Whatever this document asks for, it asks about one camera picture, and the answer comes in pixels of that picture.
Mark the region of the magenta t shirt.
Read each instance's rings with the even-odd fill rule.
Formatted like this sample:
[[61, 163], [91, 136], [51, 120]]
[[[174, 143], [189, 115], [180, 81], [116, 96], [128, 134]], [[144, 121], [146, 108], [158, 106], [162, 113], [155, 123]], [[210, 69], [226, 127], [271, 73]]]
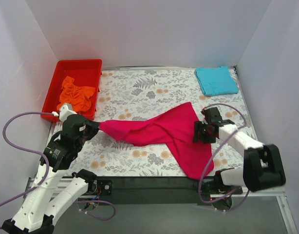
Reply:
[[116, 141], [134, 146], [165, 144], [185, 175], [200, 179], [214, 169], [211, 145], [193, 142], [198, 117], [190, 102], [178, 105], [146, 121], [107, 120], [99, 129]]

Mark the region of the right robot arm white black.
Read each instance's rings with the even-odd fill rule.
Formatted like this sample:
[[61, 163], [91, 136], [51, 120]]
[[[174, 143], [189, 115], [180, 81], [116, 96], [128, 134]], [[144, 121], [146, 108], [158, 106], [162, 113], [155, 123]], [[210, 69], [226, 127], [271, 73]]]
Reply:
[[228, 144], [243, 157], [242, 168], [228, 168], [215, 172], [201, 188], [213, 189], [225, 194], [234, 187], [246, 187], [251, 192], [280, 187], [286, 184], [286, 176], [278, 147], [263, 144], [241, 131], [233, 121], [224, 120], [217, 107], [204, 108], [204, 121], [194, 123], [193, 141]]

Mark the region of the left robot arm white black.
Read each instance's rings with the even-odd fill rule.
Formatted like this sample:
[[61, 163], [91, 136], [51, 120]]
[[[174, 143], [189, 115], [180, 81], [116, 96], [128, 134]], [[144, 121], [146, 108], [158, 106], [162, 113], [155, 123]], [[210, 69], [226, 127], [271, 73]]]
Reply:
[[62, 122], [62, 130], [53, 134], [44, 151], [32, 187], [23, 193], [19, 211], [2, 224], [9, 234], [51, 234], [62, 214], [83, 195], [97, 190], [97, 175], [85, 169], [73, 175], [70, 184], [52, 197], [60, 180], [77, 158], [84, 143], [99, 131], [99, 123], [79, 114]]

